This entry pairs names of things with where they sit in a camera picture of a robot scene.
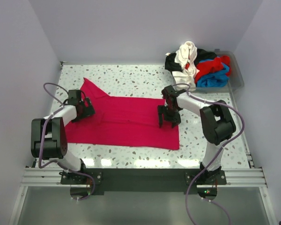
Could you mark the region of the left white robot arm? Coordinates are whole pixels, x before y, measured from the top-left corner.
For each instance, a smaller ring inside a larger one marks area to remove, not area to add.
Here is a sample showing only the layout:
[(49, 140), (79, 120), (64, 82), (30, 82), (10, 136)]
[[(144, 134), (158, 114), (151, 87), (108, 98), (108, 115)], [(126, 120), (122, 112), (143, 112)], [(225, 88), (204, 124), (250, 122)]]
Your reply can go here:
[(63, 179), (91, 186), (94, 180), (85, 170), (83, 160), (68, 149), (66, 125), (94, 115), (95, 110), (82, 90), (69, 90), (67, 94), (68, 98), (59, 109), (49, 116), (32, 120), (31, 154), (38, 158), (40, 169), (55, 163), (64, 170)]

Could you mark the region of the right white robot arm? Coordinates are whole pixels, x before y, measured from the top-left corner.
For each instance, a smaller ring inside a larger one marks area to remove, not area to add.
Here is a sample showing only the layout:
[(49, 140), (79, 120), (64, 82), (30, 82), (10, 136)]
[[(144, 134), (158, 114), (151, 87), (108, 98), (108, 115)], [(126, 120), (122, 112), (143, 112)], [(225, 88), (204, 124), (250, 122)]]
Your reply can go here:
[(170, 122), (175, 128), (181, 123), (179, 112), (188, 110), (201, 119), (202, 132), (207, 141), (206, 152), (200, 171), (190, 177), (190, 181), (199, 181), (203, 184), (214, 182), (221, 172), (223, 144), (232, 138), (236, 131), (236, 125), (227, 104), (220, 101), (206, 101), (191, 95), (187, 90), (175, 90), (173, 86), (167, 86), (162, 90), (165, 105), (157, 107), (159, 127), (163, 123)]

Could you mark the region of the magenta t shirt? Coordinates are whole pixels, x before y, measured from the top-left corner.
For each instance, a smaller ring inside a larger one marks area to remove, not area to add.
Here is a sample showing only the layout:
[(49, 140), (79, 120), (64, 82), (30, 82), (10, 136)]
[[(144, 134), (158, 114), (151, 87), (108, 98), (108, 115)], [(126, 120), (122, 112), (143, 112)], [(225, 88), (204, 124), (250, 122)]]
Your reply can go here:
[(165, 121), (159, 125), (157, 107), (163, 99), (115, 97), (85, 78), (80, 88), (95, 114), (66, 125), (69, 143), (179, 149), (179, 129)]

